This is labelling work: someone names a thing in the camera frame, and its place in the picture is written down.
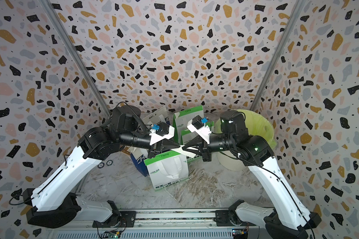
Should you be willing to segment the front blue white bag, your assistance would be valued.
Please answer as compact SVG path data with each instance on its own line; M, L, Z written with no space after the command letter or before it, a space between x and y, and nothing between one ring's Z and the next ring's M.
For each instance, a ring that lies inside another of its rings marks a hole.
M136 169L144 176L148 176L148 169L144 163L144 160L147 159L148 151L143 148L132 147L130 149L131 160L134 163Z

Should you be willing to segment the white trash bin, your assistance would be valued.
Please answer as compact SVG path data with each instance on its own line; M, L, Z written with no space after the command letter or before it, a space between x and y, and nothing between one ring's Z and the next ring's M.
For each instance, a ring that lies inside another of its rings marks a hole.
M216 152L215 156L220 164L228 170L243 171L247 169L247 166L242 161L237 160L230 151Z

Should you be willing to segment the back blue white bag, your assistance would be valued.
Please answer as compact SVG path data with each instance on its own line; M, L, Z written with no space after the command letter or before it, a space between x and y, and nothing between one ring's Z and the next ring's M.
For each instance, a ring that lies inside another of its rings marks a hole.
M170 124L167 108L163 106L158 110L154 111L153 113L150 113L149 115L143 118L143 122L148 125L159 124L161 122Z

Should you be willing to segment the yellow-green bin liner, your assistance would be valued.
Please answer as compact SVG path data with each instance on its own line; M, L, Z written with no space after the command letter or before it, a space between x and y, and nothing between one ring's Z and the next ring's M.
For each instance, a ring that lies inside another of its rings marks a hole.
M273 125L265 117L249 110L239 109L237 111L245 114L245 125L249 134L263 137L271 149L276 147L277 142L274 139Z

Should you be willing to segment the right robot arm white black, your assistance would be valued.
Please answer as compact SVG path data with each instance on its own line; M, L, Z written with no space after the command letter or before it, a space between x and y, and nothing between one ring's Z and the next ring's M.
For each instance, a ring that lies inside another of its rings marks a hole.
M288 184L269 143L259 135L249 133L244 112L230 110L220 114L221 133L213 133L207 118L199 115L187 123L187 129L197 136L182 149L211 161L214 152L229 151L259 180L273 208L262 208L236 201L228 209L233 224L252 223L265 229L273 239L306 239L308 230L321 223L319 214L309 211Z

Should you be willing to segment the left corner aluminium post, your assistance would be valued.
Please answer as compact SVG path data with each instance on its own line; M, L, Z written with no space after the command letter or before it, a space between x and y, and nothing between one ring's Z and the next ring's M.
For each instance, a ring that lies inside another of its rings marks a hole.
M76 51L76 48L72 41L69 38L69 35L67 31L65 30L63 24L61 23L61 20L59 19L57 13L55 12L52 4L50 1L40 0L39 1L42 9L46 13L47 17L51 21L52 25L54 26L56 32L59 34L62 42L64 43L67 51L69 52L70 56L72 57L73 61L78 67L78 70L82 75L84 76L86 82L88 83L88 86L90 87L94 97L98 101L98 104L100 108L102 109L105 116L108 118L111 115L111 112L105 102L105 100L102 98L95 82L93 81L89 71L85 67L81 57L79 56L78 52Z

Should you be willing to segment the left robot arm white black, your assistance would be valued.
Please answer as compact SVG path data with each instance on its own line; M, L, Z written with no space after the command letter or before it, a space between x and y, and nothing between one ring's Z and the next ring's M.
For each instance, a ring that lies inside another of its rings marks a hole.
M122 216L113 201L87 201L72 190L87 173L127 146L146 149L149 157L180 147L172 139L175 133L172 126L161 122L148 128L140 115L137 107L125 102L118 104L105 123L81 137L64 163L44 183L26 189L23 203L31 206L26 214L28 224L49 229L72 221L93 221L97 227L121 226Z

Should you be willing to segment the corner aluminium post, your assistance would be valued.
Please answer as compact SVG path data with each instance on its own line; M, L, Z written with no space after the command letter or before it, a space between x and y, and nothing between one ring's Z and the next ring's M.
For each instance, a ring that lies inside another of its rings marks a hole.
M56 32L59 34L62 42L64 43L67 51L69 52L70 56L72 57L73 61L78 67L78 70L82 75L84 76L86 82L88 83L88 86L90 87L94 97L98 101L98 104L100 108L102 109L105 116L108 118L111 115L111 112L105 102L105 100L102 98L95 82L93 81L89 71L85 67L81 57L79 56L78 52L76 51L76 48L72 41L69 38L69 35L67 31L65 30L63 24L61 23L61 20L59 19L57 13L55 12L52 4L50 1L40 0L39 1L42 9L46 13L47 17L51 21L52 25L54 26Z
M293 7L293 10L291 12L290 18L285 26L285 30L283 31L283 34L279 40L279 43L278 43L277 47L275 48L275 52L270 60L270 63L265 72L264 78L258 88L257 94L255 95L254 100L250 106L251 111L255 111L255 108L259 105L261 95L264 93L265 87L267 86L267 84L270 81L270 78L272 76L272 73L274 72L277 62L278 62L279 58L281 57L282 52L286 46L286 43L288 42L288 39L293 31L293 28L297 21L297 18L299 16L299 14L301 13L306 2L307 1L305 1L305 0L297 0L296 1L295 5Z

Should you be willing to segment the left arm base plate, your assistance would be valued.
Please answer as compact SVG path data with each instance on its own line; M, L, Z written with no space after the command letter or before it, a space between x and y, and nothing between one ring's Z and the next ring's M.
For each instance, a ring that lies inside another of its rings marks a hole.
M94 221L93 228L132 228L136 219L136 211L113 213L105 222Z

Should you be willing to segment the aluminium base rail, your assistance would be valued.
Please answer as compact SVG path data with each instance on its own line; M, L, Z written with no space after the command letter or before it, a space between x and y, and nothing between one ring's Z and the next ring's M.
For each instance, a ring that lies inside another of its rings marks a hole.
M58 229L47 229L45 239L276 239L264 224L218 227L217 209L127 209L136 211L132 228L93 228L93 221L73 221Z

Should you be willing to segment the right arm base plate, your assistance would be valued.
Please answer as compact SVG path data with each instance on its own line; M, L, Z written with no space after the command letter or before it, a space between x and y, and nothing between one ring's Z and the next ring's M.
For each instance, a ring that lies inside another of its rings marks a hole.
M234 211L230 210L216 210L215 218L218 227L227 227L227 226L235 226L235 227L246 227L246 226L254 226L254 224L249 222L244 222L239 219L237 214Z

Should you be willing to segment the blue white bag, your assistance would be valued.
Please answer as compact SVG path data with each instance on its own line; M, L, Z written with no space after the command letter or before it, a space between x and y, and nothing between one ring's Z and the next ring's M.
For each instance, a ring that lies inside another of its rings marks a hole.
M149 115L143 118L143 122L148 125L159 124L161 122L170 124L167 108L163 106L158 110L154 111L153 113L150 113Z
M134 163L136 169L144 176L148 176L148 169L144 163L144 160L147 159L148 151L143 148L132 147L130 149L131 160Z

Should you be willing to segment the right corner aluminium post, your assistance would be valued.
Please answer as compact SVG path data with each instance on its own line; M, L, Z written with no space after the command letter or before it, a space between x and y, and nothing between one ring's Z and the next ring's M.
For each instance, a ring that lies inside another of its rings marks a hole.
M285 26L285 30L283 31L283 34L279 40L279 43L278 43L277 47L275 48L275 52L270 60L270 63L265 72L264 78L258 88L257 94L255 95L254 100L250 106L251 111L255 111L255 108L259 105L261 95L264 93L265 87L267 86L267 84L270 81L270 78L272 76L272 73L274 72L277 62L278 62L279 58L281 57L282 52L286 46L286 43L288 42L288 39L293 31L293 28L297 21L297 18L299 16L299 14L301 13L306 2L307 1L305 1L305 0L297 0L296 1L295 5L293 7L293 10L291 12L290 18Z

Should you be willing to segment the green white bag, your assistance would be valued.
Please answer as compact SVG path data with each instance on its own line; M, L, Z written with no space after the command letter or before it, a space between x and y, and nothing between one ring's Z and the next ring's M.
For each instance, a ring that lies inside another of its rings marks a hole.
M171 150L161 153L154 158L145 159L144 163L155 191L188 180L187 158L178 152Z
M208 146L210 144L212 131L207 122L207 118L194 118L188 121L186 126L187 130L190 133L195 133L195 136L188 141L183 141L184 146L182 147L185 152L190 152L195 154L195 156L202 157L204 162L211 161L211 151Z
M187 124L195 116L204 117L203 106L193 107L181 112L174 113L173 115L173 127L175 129L174 140L182 144L181 133L187 129Z

